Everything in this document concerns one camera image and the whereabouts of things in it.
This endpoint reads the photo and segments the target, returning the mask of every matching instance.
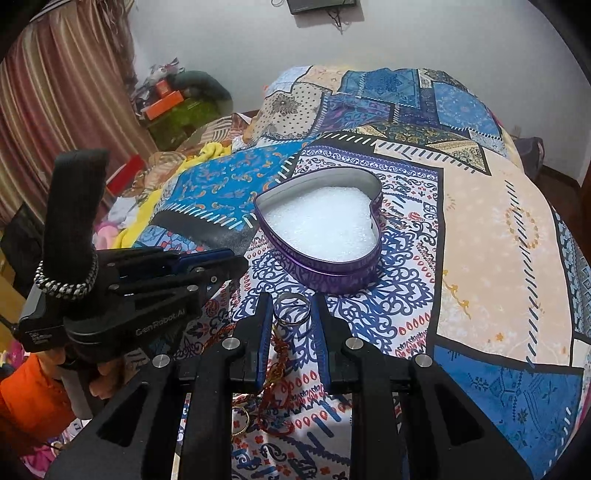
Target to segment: human hand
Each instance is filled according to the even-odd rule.
[[[39,364],[43,373],[54,380],[61,379],[59,366],[66,361],[66,352],[63,348],[53,348],[45,352],[37,353]],[[97,365],[100,375],[89,384],[90,393],[102,400],[111,398],[124,383],[125,364],[122,358]]]

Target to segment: bedspread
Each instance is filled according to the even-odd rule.
[[[313,293],[274,258],[256,194],[318,168],[365,168],[384,191],[379,277],[328,296],[330,311],[388,355],[429,353],[541,478],[589,407],[590,269],[510,137],[434,70],[296,67],[266,95],[248,148],[169,180],[138,238],[183,251],[230,247],[250,264],[188,325],[177,357],[252,314],[262,291]],[[309,325],[278,341],[288,346],[285,375],[266,392],[272,408],[260,411],[260,398],[243,405],[258,420],[233,440],[233,478],[346,480],[350,398],[324,392]],[[166,349],[166,339],[154,346]],[[178,451],[182,436],[181,427]]]

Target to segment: purple tin box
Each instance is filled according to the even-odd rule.
[[[265,211],[272,206],[322,187],[356,187],[370,198],[369,208],[376,245],[364,257],[349,262],[330,262],[309,257],[284,242],[266,223]],[[261,229],[274,248],[277,260],[287,272],[313,290],[345,294],[359,291],[377,276],[382,253],[378,223],[382,198],[382,183],[373,173],[356,167],[329,167],[293,177],[257,195],[254,206]]]

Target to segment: screw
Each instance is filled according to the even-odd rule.
[[[433,358],[428,356],[426,353],[420,353],[414,358],[415,363],[423,368],[430,367],[433,365]]]
[[[345,345],[351,350],[359,350],[363,347],[363,340],[357,337],[349,337],[345,340]]]
[[[152,359],[152,365],[156,368],[164,368],[170,363],[170,357],[168,355],[156,355]]]
[[[222,342],[222,347],[224,347],[226,350],[234,350],[235,348],[238,348],[239,346],[240,346],[240,340],[238,340],[236,337],[226,338]]]

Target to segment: silver ring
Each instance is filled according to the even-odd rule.
[[[306,314],[304,315],[304,317],[301,320],[298,320],[296,322],[288,322],[285,319],[281,318],[277,314],[277,307],[281,305],[282,301],[289,300],[289,299],[296,299],[296,300],[301,300],[304,302],[304,305],[301,305],[301,307],[306,307],[308,311],[306,312]],[[283,308],[285,308],[285,307],[289,307],[289,308],[293,309],[293,308],[300,307],[300,305],[297,305],[297,306],[286,305]],[[311,314],[310,300],[308,300],[308,298],[305,295],[302,295],[301,293],[292,293],[290,291],[286,291],[286,292],[278,295],[277,298],[273,301],[273,316],[275,317],[275,320],[277,320],[277,323],[279,325],[281,325],[282,327],[292,328],[292,327],[297,327],[297,326],[303,325],[305,322],[307,322],[310,319],[310,314]]]

